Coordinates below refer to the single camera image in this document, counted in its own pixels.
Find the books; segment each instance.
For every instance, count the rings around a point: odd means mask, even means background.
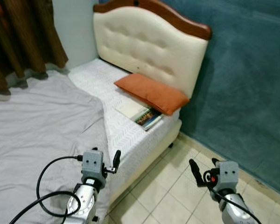
[[[130,99],[128,103],[120,105],[116,110],[140,125],[145,131],[163,117],[161,112],[136,99]]]

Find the orange pillow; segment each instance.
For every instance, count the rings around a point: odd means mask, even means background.
[[[189,98],[179,90],[139,73],[124,77],[114,84],[166,115],[172,115],[174,111],[189,102]]]

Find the curtain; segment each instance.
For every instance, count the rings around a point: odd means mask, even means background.
[[[53,22],[52,0],[0,0],[0,90],[14,72],[31,69],[46,78],[45,63],[65,67],[68,58]]]

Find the tufted headboard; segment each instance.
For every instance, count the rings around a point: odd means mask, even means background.
[[[191,98],[210,27],[182,17],[158,0],[111,0],[93,9],[102,59]]]

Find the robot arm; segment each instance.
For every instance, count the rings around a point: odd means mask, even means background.
[[[118,150],[113,159],[113,167],[105,168],[104,154],[97,148],[83,154],[82,184],[77,184],[74,190],[75,195],[81,201],[81,208],[77,213],[67,217],[65,224],[91,224],[98,221],[96,216],[98,193],[105,187],[108,173],[117,172],[120,155],[121,152]],[[75,211],[77,207],[77,201],[71,197],[67,205],[68,213]]]
[[[203,174],[203,179],[195,161],[191,159],[189,164],[197,186],[208,187],[211,198],[219,203],[224,224],[256,224],[255,221],[261,224],[248,209],[242,196],[236,193],[238,164],[232,161],[219,161],[217,159],[212,159],[212,161],[216,168],[206,171]]]

